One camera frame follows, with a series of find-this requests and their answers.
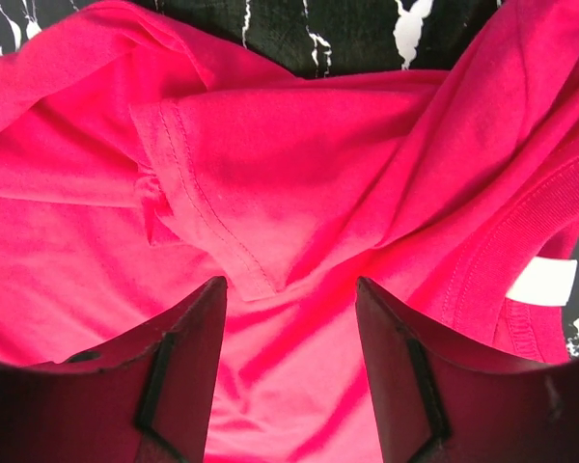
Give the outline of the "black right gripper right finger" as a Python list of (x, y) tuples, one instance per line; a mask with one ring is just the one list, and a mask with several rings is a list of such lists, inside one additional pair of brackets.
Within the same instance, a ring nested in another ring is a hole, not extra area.
[(491, 348), (367, 278), (356, 315), (384, 461), (579, 462), (579, 360)]

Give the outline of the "red t-shirt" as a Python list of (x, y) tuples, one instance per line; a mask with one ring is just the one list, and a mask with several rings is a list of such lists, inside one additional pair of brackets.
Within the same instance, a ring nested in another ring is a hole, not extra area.
[(510, 300), (579, 236), (579, 1), (508, 1), (449, 71), (305, 80), (102, 1), (0, 57), (0, 361), (63, 360), (214, 276), (208, 462), (377, 462), (352, 316), (368, 276), (529, 360)]

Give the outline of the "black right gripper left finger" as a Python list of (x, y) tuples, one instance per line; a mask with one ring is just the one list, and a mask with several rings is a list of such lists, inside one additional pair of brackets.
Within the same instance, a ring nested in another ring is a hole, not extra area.
[(0, 462), (200, 462), (227, 308), (216, 277), (62, 363), (0, 362)]

